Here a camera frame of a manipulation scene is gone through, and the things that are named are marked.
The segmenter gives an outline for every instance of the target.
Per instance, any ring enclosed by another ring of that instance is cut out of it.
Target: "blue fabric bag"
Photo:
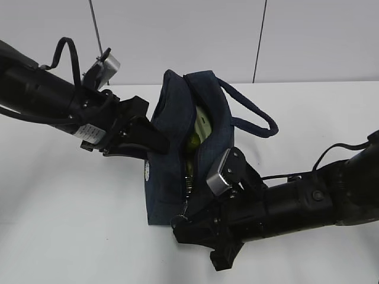
[[[269,129],[232,117],[221,88],[267,121]],[[188,196],[184,149],[194,131],[196,105],[206,111],[212,133],[194,155],[193,191]],[[214,196],[206,177],[215,159],[234,146],[234,127],[262,138],[278,132],[278,126],[270,116],[218,79],[212,71],[183,77],[171,70],[166,71],[152,124],[169,139],[170,149],[167,155],[149,153],[149,159],[145,161],[146,208],[150,225],[169,225],[175,216],[184,211],[190,216],[212,201]]]

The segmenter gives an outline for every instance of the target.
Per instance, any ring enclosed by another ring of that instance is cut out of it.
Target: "black cylinder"
[[[379,207],[379,144],[372,144],[350,160],[342,171],[348,198],[360,206]]]
[[[335,212],[329,192],[309,177],[264,190],[261,202],[236,202],[229,224],[243,242],[332,225]]]
[[[80,109],[74,86],[44,70],[10,67],[0,76],[0,86],[0,104],[22,114],[68,118]]]

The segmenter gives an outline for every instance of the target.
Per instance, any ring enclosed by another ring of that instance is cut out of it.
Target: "zipper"
[[[186,153],[186,147],[188,140],[190,139],[190,136],[193,134],[195,131],[195,121],[196,121],[196,105],[192,97],[192,91],[191,91],[191,100],[192,100],[192,107],[193,107],[193,113],[194,116],[191,120],[190,127],[181,143],[180,149],[181,153],[179,155],[179,161],[182,166],[182,197],[183,197],[183,202],[187,202],[188,198],[190,197],[192,190],[193,190],[193,176],[190,175],[190,172],[188,170],[188,165],[187,165],[187,153]]]
[[[208,115],[208,119],[210,120],[211,122],[211,125],[212,125],[212,129],[213,129],[213,120],[212,120],[212,116],[210,115],[210,110],[208,108],[208,105],[204,102],[203,98],[198,94],[196,88],[194,87],[194,85],[192,84],[192,82],[189,80],[188,76],[187,75],[184,75],[183,76],[184,80],[186,81],[190,91],[191,91],[191,95],[194,97],[194,102],[193,102],[193,106],[194,106],[194,112],[197,114],[197,111],[196,111],[196,102],[198,102],[198,105],[201,106],[206,114]],[[197,179],[197,170],[198,170],[198,155],[199,155],[199,152],[200,150],[203,148],[203,146],[205,145],[205,143],[207,142],[208,138],[211,137],[212,133],[203,141],[203,143],[200,144],[200,146],[196,149],[195,153],[193,154],[192,156],[192,168],[193,168],[193,172],[192,172],[192,176],[190,177],[189,176],[189,173],[186,171],[186,177],[185,177],[185,183],[186,183],[186,189],[187,189],[187,199],[190,197],[190,195],[192,194],[193,190],[194,190],[194,185],[195,185],[195,182],[196,182],[196,179]]]

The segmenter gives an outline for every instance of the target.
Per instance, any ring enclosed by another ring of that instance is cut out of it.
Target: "yellow-green object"
[[[207,114],[201,106],[196,106],[195,132],[200,138],[200,144],[212,133],[212,126]]]
[[[197,133],[192,133],[187,141],[187,146],[185,148],[187,153],[193,153],[200,146],[201,141]]]

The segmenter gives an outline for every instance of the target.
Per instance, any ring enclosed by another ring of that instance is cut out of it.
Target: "white wall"
[[[212,69],[251,83],[265,0],[93,0],[103,49],[121,62],[112,84],[161,83],[163,72]],[[377,80],[379,2],[268,0],[255,82]],[[85,72],[98,55],[87,0],[3,0],[0,38],[49,63],[62,36]],[[71,80],[67,52],[54,71]]]
[[[268,0],[256,82],[379,79],[379,2]]]

